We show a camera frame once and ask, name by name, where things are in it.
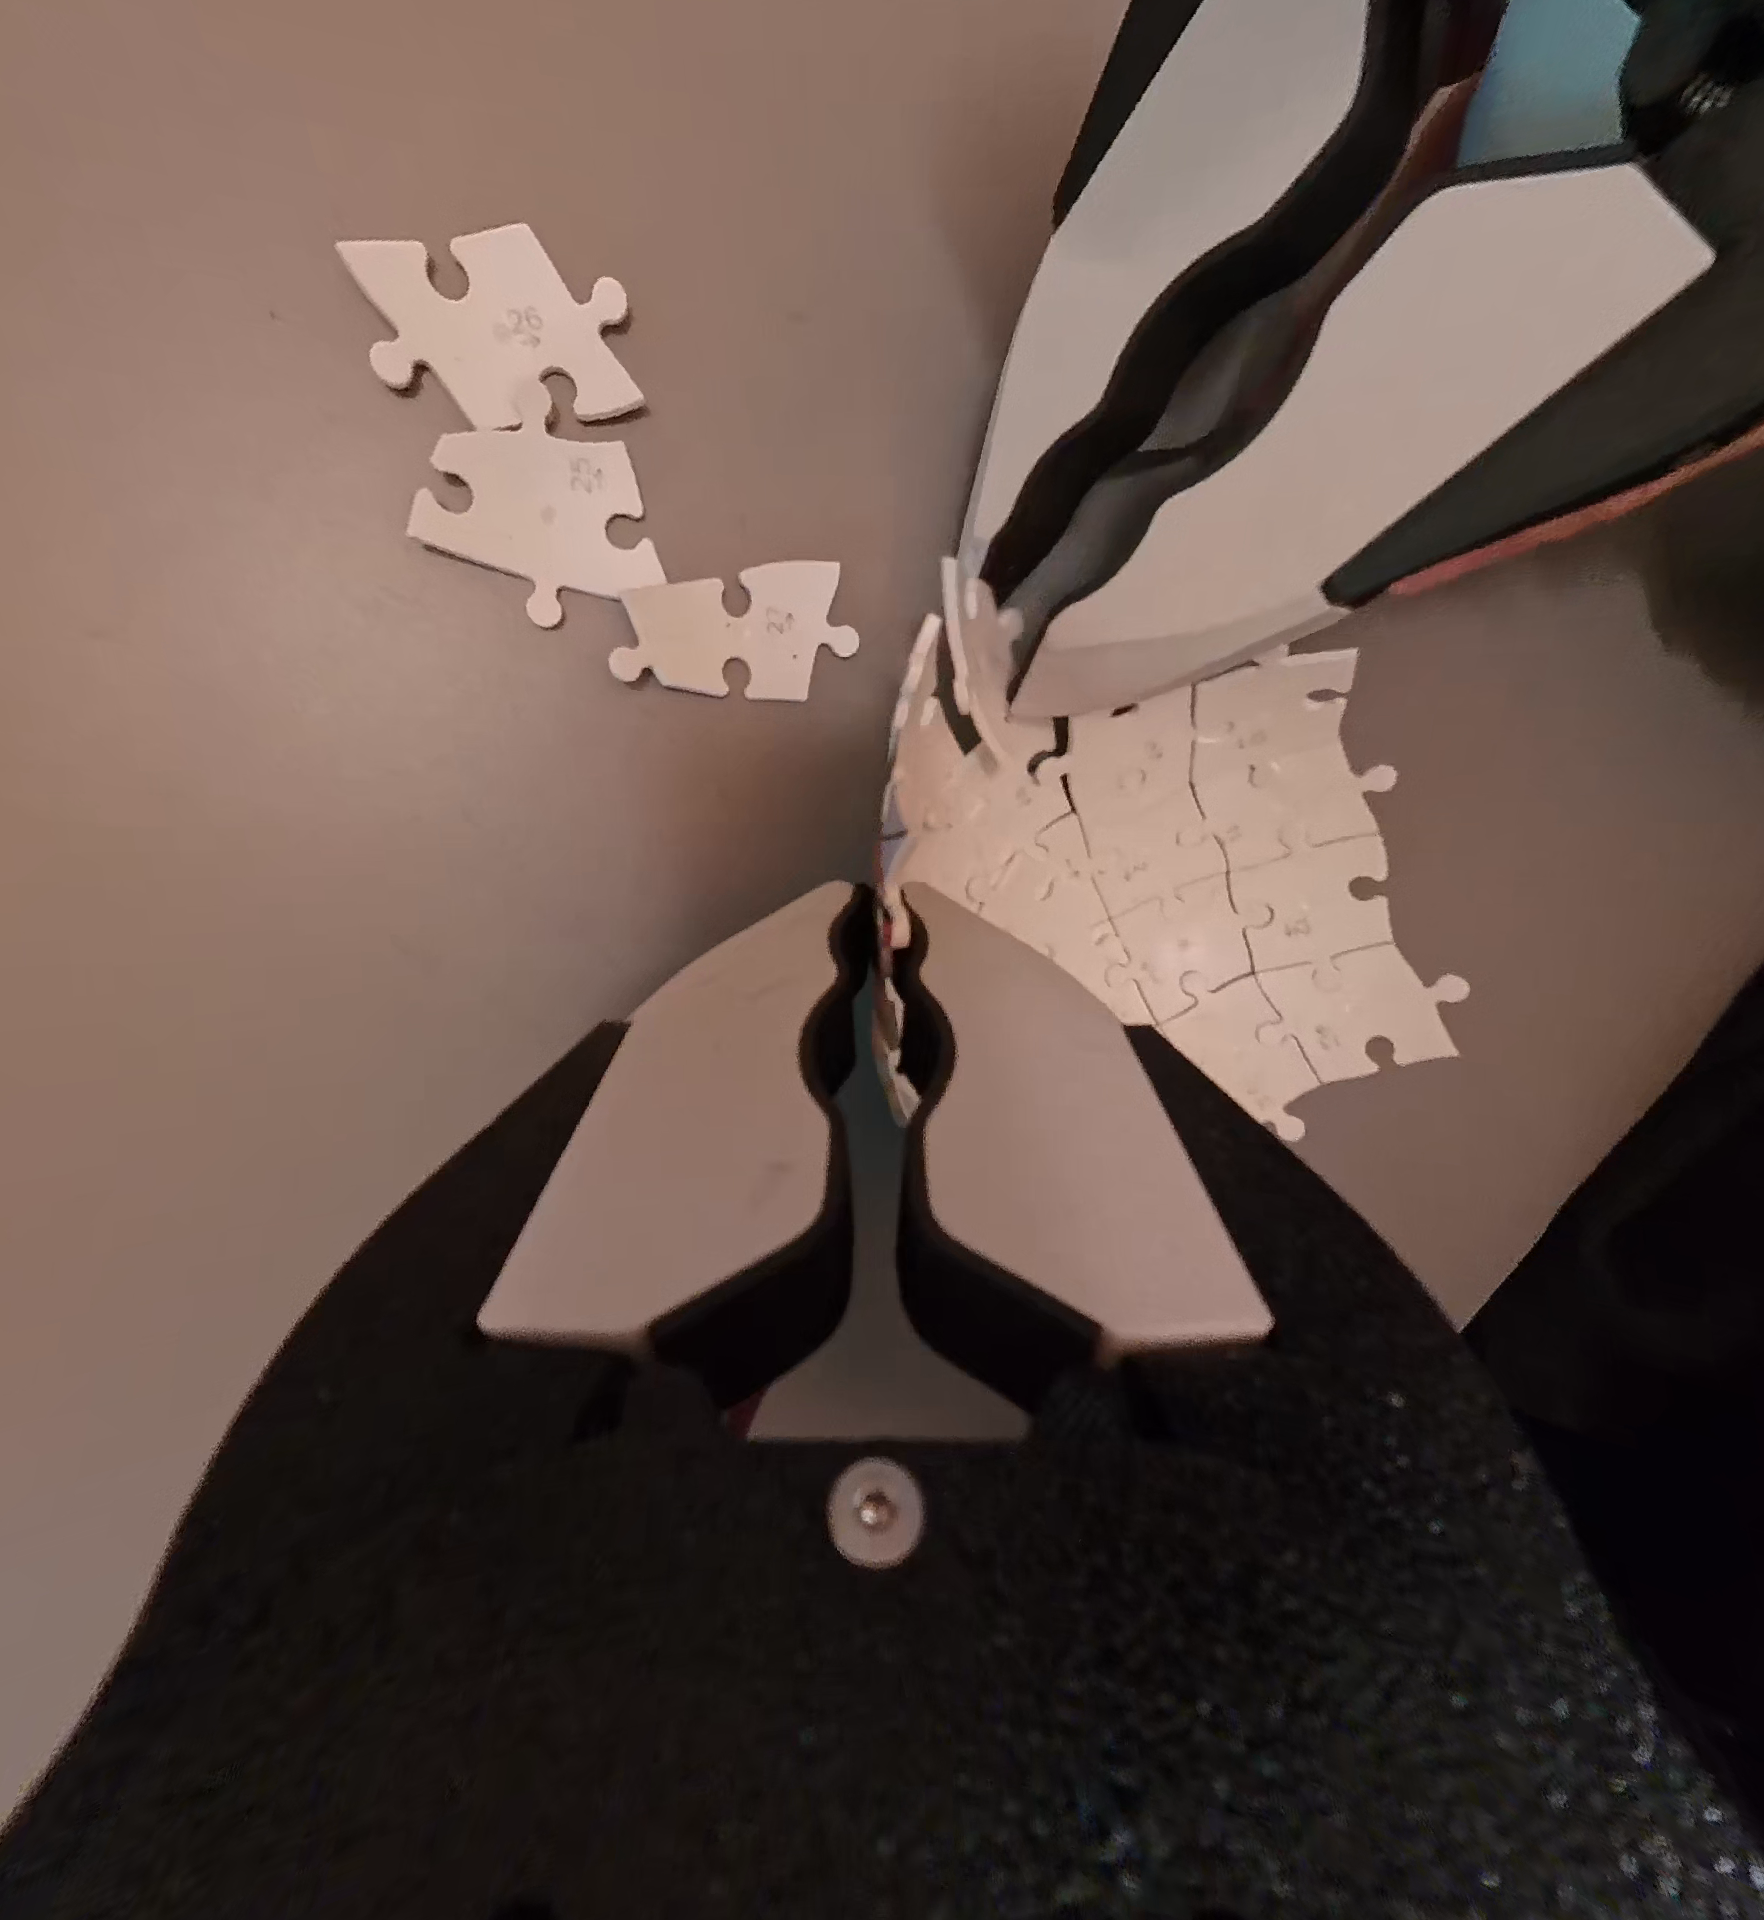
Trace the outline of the partly built white puzzle ball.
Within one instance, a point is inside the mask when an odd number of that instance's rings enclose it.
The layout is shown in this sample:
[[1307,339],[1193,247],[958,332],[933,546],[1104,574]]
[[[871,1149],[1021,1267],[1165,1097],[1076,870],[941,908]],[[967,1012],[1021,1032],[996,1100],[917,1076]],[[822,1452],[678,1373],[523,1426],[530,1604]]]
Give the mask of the partly built white puzzle ball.
[[1088,718],[980,724],[927,612],[889,733],[877,974],[911,943],[905,889],[1022,940],[1123,1024],[1162,1032],[1245,1114],[1301,1141],[1299,1100],[1460,1054],[1454,974],[1391,925],[1374,798],[1345,715],[1357,647],[1274,647]]

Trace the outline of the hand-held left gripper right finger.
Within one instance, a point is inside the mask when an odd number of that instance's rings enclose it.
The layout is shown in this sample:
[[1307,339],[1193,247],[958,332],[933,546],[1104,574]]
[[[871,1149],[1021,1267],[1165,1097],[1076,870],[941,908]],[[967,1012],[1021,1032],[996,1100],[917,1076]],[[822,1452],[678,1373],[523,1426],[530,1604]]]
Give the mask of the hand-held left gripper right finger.
[[1266,1343],[1274,1314],[1147,1069],[1157,1032],[932,885],[902,915],[913,1332],[1021,1408],[1088,1369]]

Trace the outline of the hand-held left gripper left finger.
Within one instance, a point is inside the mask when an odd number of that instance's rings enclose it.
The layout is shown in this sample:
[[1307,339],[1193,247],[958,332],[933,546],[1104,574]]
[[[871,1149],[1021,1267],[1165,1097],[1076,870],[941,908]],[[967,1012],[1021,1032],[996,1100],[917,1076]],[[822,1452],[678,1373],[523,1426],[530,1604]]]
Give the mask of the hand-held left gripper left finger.
[[836,1094],[870,890],[822,882],[595,1035],[600,1076],[474,1327],[657,1358],[740,1404],[839,1327],[851,1180]]

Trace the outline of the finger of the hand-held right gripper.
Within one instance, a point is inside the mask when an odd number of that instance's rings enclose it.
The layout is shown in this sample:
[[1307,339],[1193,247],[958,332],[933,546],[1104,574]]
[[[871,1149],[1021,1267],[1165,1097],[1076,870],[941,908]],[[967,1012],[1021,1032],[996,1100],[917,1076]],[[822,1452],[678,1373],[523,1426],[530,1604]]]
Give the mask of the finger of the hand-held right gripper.
[[1014,324],[965,519],[996,600],[1401,159],[1396,3],[1130,3]]
[[1636,159],[1427,193],[1252,445],[1038,638],[1016,718],[1128,707],[1341,619],[1329,579],[1715,264]]

